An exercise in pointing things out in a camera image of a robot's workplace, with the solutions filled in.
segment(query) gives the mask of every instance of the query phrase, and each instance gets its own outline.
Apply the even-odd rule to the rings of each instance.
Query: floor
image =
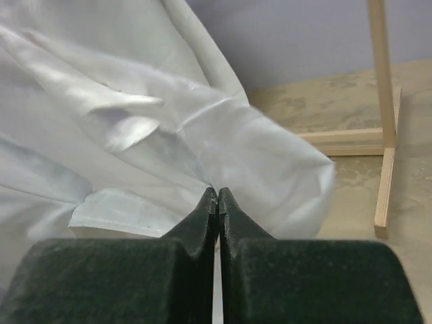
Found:
[[[393,67],[402,86],[390,237],[432,324],[432,59]],[[373,70],[252,91],[250,102],[293,132],[379,127]],[[373,239],[381,157],[337,157],[333,210],[320,238]]]

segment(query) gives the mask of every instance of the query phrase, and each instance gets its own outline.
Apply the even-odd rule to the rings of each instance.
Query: wrinkled fabric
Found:
[[[184,1],[0,4],[0,287],[38,240],[160,237],[207,186],[318,232],[332,162],[249,106]]]

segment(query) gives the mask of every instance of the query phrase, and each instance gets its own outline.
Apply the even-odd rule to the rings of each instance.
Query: wooden post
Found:
[[[396,147],[396,121],[392,94],[392,77],[389,63],[387,27],[384,0],[368,0],[369,24],[377,77],[379,110],[383,123],[384,147]]]

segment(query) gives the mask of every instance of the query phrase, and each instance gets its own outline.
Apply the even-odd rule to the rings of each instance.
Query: wooden leg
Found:
[[[369,24],[377,77],[384,147],[396,147],[396,121],[392,95],[384,0],[368,0]]]
[[[397,87],[394,91],[394,119],[399,121],[400,99],[402,88]],[[389,236],[389,200],[392,191],[393,165],[396,148],[385,148],[383,156],[383,166],[381,168],[381,180],[379,182],[377,209],[375,211],[374,228],[378,238],[388,238]]]

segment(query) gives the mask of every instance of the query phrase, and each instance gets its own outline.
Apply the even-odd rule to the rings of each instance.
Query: wooden stand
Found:
[[[396,87],[393,90],[392,87],[384,0],[368,0],[368,11],[382,128],[315,132],[299,134],[299,136],[315,145],[328,156],[383,156],[374,225],[375,235],[378,238],[388,238],[389,197],[392,188],[394,155],[397,144],[396,130],[402,89]],[[343,143],[371,140],[382,140],[382,144],[321,145],[329,142]]]

